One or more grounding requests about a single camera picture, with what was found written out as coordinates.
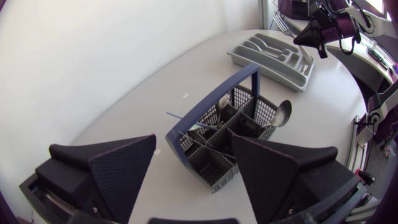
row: metal spoon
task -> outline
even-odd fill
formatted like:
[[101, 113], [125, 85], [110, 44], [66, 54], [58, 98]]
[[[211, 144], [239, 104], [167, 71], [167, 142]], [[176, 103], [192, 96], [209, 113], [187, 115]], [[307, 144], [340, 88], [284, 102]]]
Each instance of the metal spoon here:
[[291, 114], [292, 104], [289, 100], [285, 100], [278, 106], [274, 118], [261, 128], [265, 128], [266, 126], [275, 126], [280, 128], [287, 123]]

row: white wall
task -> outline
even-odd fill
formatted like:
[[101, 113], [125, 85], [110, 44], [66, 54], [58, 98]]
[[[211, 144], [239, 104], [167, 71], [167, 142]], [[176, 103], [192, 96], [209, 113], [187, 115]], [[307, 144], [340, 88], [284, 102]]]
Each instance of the white wall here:
[[257, 0], [7, 0], [0, 13], [0, 190], [18, 186], [107, 108], [200, 42], [257, 29]]

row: cutlery basket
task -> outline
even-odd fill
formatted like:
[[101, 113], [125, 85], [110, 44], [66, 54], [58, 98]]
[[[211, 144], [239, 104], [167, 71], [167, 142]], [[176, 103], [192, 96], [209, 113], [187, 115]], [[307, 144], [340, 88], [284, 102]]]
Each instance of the cutlery basket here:
[[[239, 85], [250, 76], [251, 90]], [[165, 137], [182, 164], [213, 193], [239, 172], [231, 150], [232, 135], [266, 140], [276, 129], [268, 126], [262, 133], [254, 133], [275, 116], [277, 109], [259, 96], [259, 82], [258, 66], [244, 67], [201, 100]], [[220, 111], [217, 103], [225, 95], [228, 95], [228, 104]], [[217, 131], [206, 128], [190, 131], [196, 122], [216, 126], [219, 117]]]

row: blue utensil handle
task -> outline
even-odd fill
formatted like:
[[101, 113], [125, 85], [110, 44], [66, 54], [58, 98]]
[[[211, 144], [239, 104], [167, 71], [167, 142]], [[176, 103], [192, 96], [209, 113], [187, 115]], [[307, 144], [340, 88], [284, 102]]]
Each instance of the blue utensil handle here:
[[247, 77], [251, 76], [252, 96], [257, 98], [260, 92], [260, 74], [259, 66], [252, 63], [245, 66], [240, 71], [229, 77], [225, 82], [204, 97], [187, 115], [185, 115], [166, 135], [167, 142], [171, 145], [174, 153], [183, 164], [188, 164], [184, 150], [180, 144], [182, 137], [180, 132], [186, 133], [213, 105], [215, 105], [225, 94], [239, 85]]

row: spoon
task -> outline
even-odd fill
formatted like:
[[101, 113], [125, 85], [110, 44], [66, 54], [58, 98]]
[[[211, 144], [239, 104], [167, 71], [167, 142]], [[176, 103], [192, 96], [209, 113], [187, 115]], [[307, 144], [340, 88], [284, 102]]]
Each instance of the spoon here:
[[267, 124], [263, 125], [260, 128], [256, 128], [256, 130], [253, 131], [251, 136], [254, 135], [254, 133], [258, 133], [259, 131], [263, 131], [265, 127], [268, 126], [274, 126], [277, 128], [282, 127], [287, 123], [287, 121], [290, 118], [290, 115], [292, 114], [292, 104], [289, 100], [283, 101], [277, 108], [275, 116], [272, 120], [270, 120]]

